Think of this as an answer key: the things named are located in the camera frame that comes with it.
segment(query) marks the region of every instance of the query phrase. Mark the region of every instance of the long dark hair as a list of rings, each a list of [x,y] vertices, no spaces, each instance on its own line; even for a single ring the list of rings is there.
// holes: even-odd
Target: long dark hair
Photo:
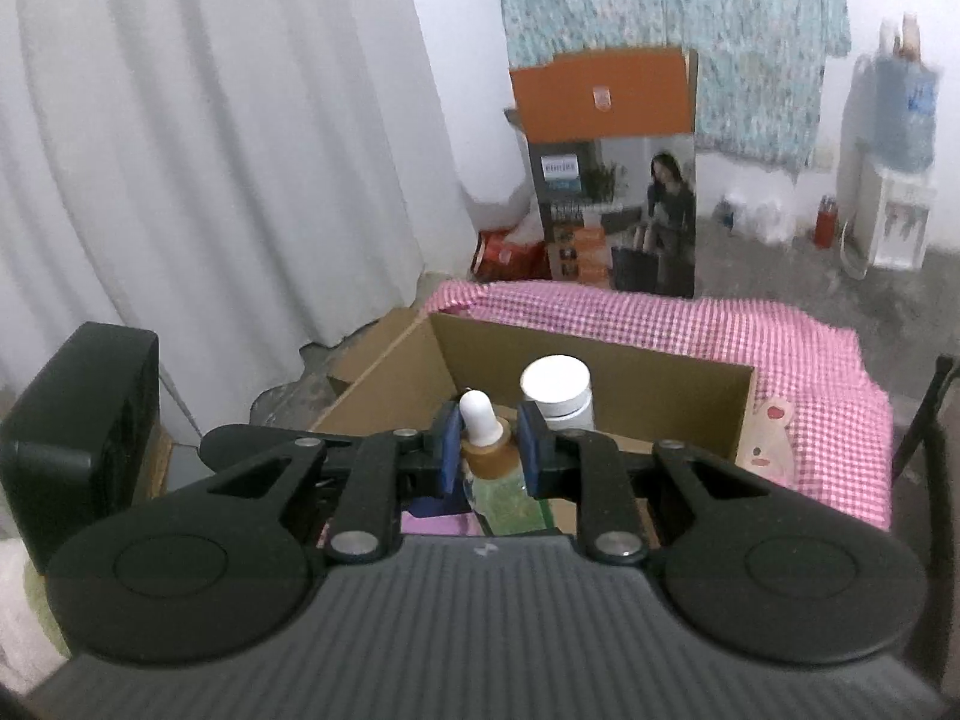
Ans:
[[[656,172],[654,171],[654,165],[659,162],[661,165],[666,167],[669,172],[673,175],[673,180],[676,181],[680,186],[685,185],[683,181],[683,174],[680,172],[680,165],[677,164],[677,160],[674,158],[673,154],[669,151],[661,151],[657,156],[650,160],[650,177],[654,179],[656,186],[662,186],[661,182],[656,178]]]

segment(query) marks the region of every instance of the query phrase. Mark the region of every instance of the cartoon bear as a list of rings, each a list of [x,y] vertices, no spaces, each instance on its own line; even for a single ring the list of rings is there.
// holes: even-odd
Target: cartoon bear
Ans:
[[[770,482],[786,488],[797,483],[793,448],[786,426],[793,418],[793,406],[783,398],[763,401],[744,420],[741,450],[736,464]]]

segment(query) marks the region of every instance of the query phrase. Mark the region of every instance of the woman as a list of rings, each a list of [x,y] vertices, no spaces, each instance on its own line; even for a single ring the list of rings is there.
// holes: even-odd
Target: woman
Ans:
[[[693,250],[697,235],[697,199],[683,180],[673,154],[664,151],[650,163],[647,190],[650,232],[645,250],[658,252],[659,295],[693,297]]]

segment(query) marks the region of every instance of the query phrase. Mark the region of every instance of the pink blanket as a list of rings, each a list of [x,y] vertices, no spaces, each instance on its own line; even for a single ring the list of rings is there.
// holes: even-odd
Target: pink blanket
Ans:
[[[893,414],[867,375],[853,330],[760,300],[695,301],[555,282],[448,281],[426,311],[751,365],[757,402],[786,398],[797,490],[880,528],[890,525]]]

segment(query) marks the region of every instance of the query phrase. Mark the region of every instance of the ribbed gray surface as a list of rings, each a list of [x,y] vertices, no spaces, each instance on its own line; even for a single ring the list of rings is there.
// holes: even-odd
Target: ribbed gray surface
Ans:
[[[791,672],[726,654],[674,618],[640,572],[542,536],[407,538],[390,560],[334,571],[295,624],[242,656],[181,670],[81,656],[34,698],[52,720],[918,720],[944,710],[889,656]]]

